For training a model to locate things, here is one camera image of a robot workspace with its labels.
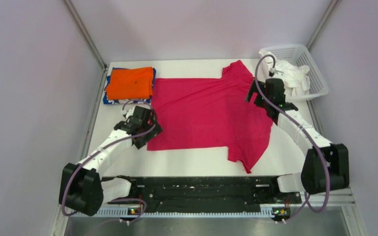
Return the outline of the pink t-shirt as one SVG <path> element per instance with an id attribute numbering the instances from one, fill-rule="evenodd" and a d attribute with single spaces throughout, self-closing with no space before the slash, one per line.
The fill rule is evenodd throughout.
<path id="1" fill-rule="evenodd" d="M 147 149 L 227 147 L 228 160 L 251 173 L 273 125 L 263 108 L 245 101 L 252 82 L 240 60 L 224 67 L 220 78 L 158 78 L 152 106 L 162 132 Z"/>

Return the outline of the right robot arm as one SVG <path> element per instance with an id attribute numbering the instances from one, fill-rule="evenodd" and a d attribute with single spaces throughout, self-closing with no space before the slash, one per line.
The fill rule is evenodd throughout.
<path id="1" fill-rule="evenodd" d="M 347 147 L 323 137 L 305 121 L 297 106 L 286 102 L 281 79 L 270 78 L 265 82 L 254 79 L 246 102 L 250 102 L 254 94 L 254 105 L 265 109 L 267 117 L 295 142 L 305 156 L 301 172 L 274 178 L 274 186 L 269 189 L 272 201 L 283 202 L 289 192 L 318 194 L 349 187 Z"/>

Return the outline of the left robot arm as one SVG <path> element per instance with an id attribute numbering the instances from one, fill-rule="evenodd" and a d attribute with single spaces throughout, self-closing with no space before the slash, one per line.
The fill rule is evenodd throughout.
<path id="1" fill-rule="evenodd" d="M 117 123 L 106 140 L 78 163 L 68 163 L 62 171 L 59 203 L 65 216 L 73 213 L 95 215 L 103 204 L 121 198 L 133 203 L 137 188 L 128 177 L 114 177 L 103 181 L 104 174 L 129 149 L 141 149 L 162 132 L 152 107 L 135 106 L 123 111 L 125 117 Z"/>

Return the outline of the white crumpled t-shirt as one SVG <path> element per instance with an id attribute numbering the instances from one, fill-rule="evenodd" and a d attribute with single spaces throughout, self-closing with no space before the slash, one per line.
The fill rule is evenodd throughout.
<path id="1" fill-rule="evenodd" d="M 277 57 L 266 50 L 260 50 L 261 56 L 272 55 L 276 59 L 274 77 L 283 80 L 285 95 L 287 97 L 299 97 L 309 95 L 310 78 L 308 73 L 310 67 L 308 65 L 295 66 L 290 62 L 277 59 Z"/>

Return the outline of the white plastic laundry basket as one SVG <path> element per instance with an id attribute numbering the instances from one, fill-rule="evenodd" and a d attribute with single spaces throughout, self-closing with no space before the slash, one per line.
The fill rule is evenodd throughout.
<path id="1" fill-rule="evenodd" d="M 308 65 L 310 71 L 308 76 L 310 78 L 310 92 L 309 95 L 299 97 L 287 97 L 287 102 L 307 101 L 313 98 L 326 95 L 329 92 L 327 84 L 313 60 L 310 52 L 304 45 L 289 44 L 272 47 L 264 47 L 261 50 L 266 50 L 273 53 L 277 59 L 283 59 L 295 66 Z"/>

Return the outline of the aluminium frame rail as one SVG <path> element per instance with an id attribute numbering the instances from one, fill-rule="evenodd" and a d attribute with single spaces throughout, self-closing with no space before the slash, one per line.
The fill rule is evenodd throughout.
<path id="1" fill-rule="evenodd" d="M 327 208 L 314 213 L 301 204 L 279 220 L 281 205 L 262 205 L 248 212 L 223 200 L 160 204 L 137 221 L 120 205 L 105 205 L 94 216 L 58 215 L 53 236 L 366 236 L 368 231 L 349 189 L 330 194 Z"/>

